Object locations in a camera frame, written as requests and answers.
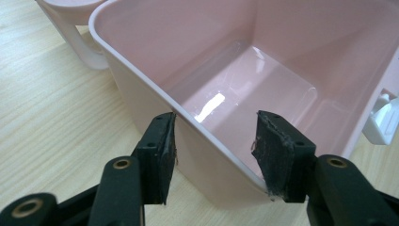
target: white latch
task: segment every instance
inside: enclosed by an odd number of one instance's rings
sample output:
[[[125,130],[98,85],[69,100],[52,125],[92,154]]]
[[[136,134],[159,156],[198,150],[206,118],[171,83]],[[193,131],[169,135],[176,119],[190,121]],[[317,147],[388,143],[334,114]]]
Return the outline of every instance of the white latch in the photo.
[[[363,134],[373,144],[389,145],[399,122],[399,98],[381,94],[363,128]]]

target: tabletop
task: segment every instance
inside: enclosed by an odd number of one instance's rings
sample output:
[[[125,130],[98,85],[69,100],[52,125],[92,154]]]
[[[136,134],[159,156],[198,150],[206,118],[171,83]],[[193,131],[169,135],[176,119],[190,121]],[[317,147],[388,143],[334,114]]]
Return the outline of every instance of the tabletop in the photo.
[[[0,209],[27,194],[58,202],[99,183],[105,163],[141,138],[109,70],[86,67],[35,1],[1,0]],[[86,27],[80,27],[90,40]],[[371,184],[399,197],[399,132],[390,146],[361,135],[353,161]],[[174,170],[167,205],[147,225],[309,225],[306,203],[224,210]]]

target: pink plastic bin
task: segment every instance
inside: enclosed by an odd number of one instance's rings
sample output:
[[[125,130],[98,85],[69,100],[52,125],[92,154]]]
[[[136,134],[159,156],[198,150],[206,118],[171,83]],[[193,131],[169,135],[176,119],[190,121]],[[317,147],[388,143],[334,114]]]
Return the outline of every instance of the pink plastic bin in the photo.
[[[89,29],[138,128],[176,112],[179,170],[225,208],[269,202],[258,110],[347,157],[380,93],[399,94],[395,1],[110,0]]]

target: light wood surface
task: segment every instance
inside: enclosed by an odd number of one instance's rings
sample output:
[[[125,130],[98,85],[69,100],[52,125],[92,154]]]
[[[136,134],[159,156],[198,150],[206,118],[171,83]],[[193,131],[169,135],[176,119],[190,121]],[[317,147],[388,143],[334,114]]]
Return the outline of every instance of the light wood surface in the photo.
[[[0,6],[0,209],[36,192],[62,202],[98,184],[104,164],[130,154],[141,135],[110,71],[87,68],[35,1]],[[399,133],[391,146],[361,136],[351,160],[399,197],[398,149]],[[217,209],[177,170],[168,205],[146,206],[146,218],[147,225],[309,225],[306,204]]]

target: wooden table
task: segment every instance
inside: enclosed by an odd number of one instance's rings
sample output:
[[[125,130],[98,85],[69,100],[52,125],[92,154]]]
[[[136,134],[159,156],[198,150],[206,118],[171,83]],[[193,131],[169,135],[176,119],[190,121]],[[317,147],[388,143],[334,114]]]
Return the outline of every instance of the wooden table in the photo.
[[[87,68],[35,1],[1,1],[0,18],[0,209],[42,191],[62,202],[99,183],[104,164],[130,154],[141,135],[110,71]],[[395,197],[398,148],[399,133],[391,146],[361,136],[351,156]],[[217,209],[177,170],[168,205],[147,206],[146,218],[147,225],[309,225],[306,204]]]

